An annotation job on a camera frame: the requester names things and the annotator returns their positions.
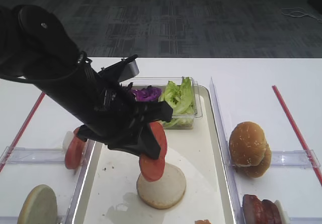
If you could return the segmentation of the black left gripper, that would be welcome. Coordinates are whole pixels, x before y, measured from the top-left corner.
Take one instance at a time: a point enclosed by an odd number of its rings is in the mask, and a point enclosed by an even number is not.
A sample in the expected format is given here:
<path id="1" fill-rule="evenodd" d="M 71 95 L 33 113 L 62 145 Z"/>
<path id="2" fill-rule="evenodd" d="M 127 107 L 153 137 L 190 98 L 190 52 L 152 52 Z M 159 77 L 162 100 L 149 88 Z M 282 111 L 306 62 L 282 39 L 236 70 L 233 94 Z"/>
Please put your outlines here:
<path id="1" fill-rule="evenodd" d="M 158 159 L 161 147 L 150 123 L 170 121 L 173 110 L 163 102 L 138 102 L 120 83 L 103 79 L 89 59 L 62 66 L 40 61 L 40 89 L 83 125 L 78 135 L 109 150 Z"/>

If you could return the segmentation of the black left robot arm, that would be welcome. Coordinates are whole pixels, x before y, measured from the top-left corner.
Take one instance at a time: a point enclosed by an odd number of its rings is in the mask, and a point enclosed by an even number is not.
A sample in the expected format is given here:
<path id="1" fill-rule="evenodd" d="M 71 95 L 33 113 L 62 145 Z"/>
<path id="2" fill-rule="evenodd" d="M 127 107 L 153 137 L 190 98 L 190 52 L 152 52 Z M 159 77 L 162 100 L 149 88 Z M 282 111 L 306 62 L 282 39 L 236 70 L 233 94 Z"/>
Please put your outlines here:
<path id="1" fill-rule="evenodd" d="M 135 100 L 125 80 L 137 75 L 136 55 L 95 71 L 59 19 L 39 6 L 1 7 L 1 78 L 33 84 L 81 121 L 77 136 L 111 150 L 158 159 L 150 124 L 170 121 L 167 102 Z"/>

